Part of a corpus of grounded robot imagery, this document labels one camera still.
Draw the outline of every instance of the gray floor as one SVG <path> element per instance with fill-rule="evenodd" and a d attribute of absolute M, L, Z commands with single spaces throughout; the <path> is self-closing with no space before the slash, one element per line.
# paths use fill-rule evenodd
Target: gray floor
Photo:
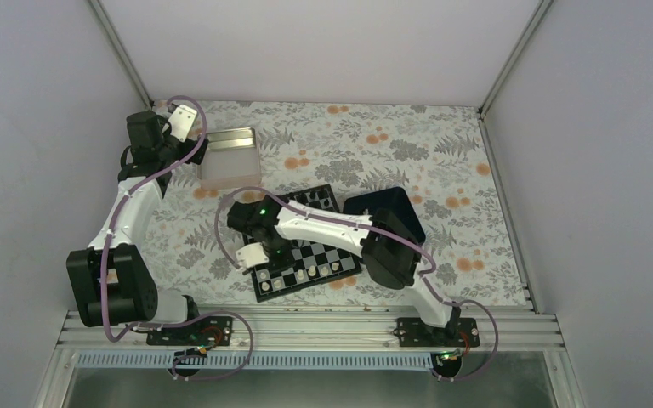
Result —
<path fill-rule="evenodd" d="M 484 354 L 467 356 L 471 371 Z M 500 353 L 482 376 L 438 383 L 409 371 L 243 371 L 219 382 L 176 382 L 165 370 L 78 369 L 66 406 L 552 407 L 542 353 Z"/>

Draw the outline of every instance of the floral tablecloth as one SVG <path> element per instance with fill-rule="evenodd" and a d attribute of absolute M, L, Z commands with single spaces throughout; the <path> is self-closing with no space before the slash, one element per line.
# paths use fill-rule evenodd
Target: floral tablecloth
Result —
<path fill-rule="evenodd" d="M 202 102 L 209 130 L 253 127 L 263 183 L 275 193 L 332 185 L 344 200 L 403 187 L 427 234 L 424 247 L 439 268 L 436 282 L 455 299 L 522 305 L 514 254 L 473 108 L 424 105 L 331 105 Z M 163 101 L 156 110 L 166 110 Z M 201 131 L 197 121 L 190 136 Z M 256 303 L 251 278 L 219 252 L 213 216 L 228 191 L 203 190 L 195 166 L 174 171 L 146 234 L 142 255 L 161 288 L 198 303 Z M 261 195 L 246 192 L 240 201 Z M 241 237 L 219 220 L 228 250 Z M 367 272 L 270 300 L 281 305 L 406 305 L 398 291 Z"/>

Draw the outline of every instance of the chessboard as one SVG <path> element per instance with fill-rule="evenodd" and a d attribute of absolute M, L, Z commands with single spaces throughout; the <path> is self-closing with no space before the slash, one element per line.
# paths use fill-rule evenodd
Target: chessboard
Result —
<path fill-rule="evenodd" d="M 339 213 L 332 186 L 320 185 L 280 195 L 284 201 L 295 200 L 305 206 Z M 243 235 L 244 244 L 254 243 L 250 236 Z M 292 241 L 292 255 L 296 263 L 292 268 L 273 273 L 256 266 L 249 272 L 254 284 L 257 302 L 278 298 L 306 287 L 320 285 L 361 272 L 359 258 L 343 249 L 311 241 Z"/>

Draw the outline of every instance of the white wall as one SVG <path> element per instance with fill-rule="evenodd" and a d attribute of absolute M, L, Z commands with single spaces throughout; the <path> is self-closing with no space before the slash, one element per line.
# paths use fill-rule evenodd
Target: white wall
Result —
<path fill-rule="evenodd" d="M 0 406 L 33 404 L 73 306 L 70 250 L 116 194 L 142 109 L 84 1 L 0 1 Z"/>
<path fill-rule="evenodd" d="M 653 2 L 555 2 L 487 116 L 588 405 L 653 406 Z"/>
<path fill-rule="evenodd" d="M 481 105 L 537 0 L 103 0 L 152 98 Z"/>

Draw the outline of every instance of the floral pattern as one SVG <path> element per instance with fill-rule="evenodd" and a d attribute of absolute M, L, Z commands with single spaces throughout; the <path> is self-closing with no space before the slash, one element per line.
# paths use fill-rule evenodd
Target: floral pattern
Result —
<path fill-rule="evenodd" d="M 210 130 L 257 130 L 266 189 L 286 193 L 329 183 L 342 207 L 350 196 L 400 186 L 427 235 L 424 248 L 439 265 L 438 290 L 490 305 L 525 304 L 473 108 L 260 102 L 202 107 Z M 164 113 L 165 102 L 156 111 Z M 201 126 L 197 120 L 192 138 Z M 256 303 L 251 278 L 231 267 L 214 239 L 214 213 L 226 193 L 203 190 L 194 166 L 173 172 L 141 248 L 159 287 L 190 294 L 198 303 Z M 237 199 L 262 197 L 245 192 Z M 233 256 L 242 241 L 227 228 L 225 214 L 219 232 Z M 267 303 L 408 304 L 367 272 Z"/>

